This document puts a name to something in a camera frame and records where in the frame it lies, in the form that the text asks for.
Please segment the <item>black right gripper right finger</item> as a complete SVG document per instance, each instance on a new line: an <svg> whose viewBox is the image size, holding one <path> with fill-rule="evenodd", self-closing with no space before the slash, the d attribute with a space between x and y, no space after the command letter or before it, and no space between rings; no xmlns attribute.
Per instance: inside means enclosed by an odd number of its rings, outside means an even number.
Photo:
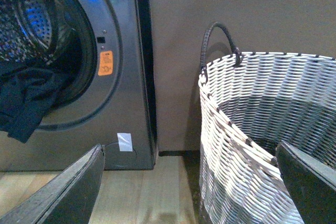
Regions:
<svg viewBox="0 0 336 224"><path fill-rule="evenodd" d="M335 223L335 169L285 141L277 146L276 158L304 223Z"/></svg>

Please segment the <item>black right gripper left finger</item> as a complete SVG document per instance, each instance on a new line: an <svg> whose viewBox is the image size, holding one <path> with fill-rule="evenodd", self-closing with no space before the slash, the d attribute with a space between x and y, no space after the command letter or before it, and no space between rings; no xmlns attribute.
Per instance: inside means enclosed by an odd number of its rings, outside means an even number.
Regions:
<svg viewBox="0 0 336 224"><path fill-rule="evenodd" d="M88 223L99 194L104 164L104 149L98 144L1 216L1 223Z"/></svg>

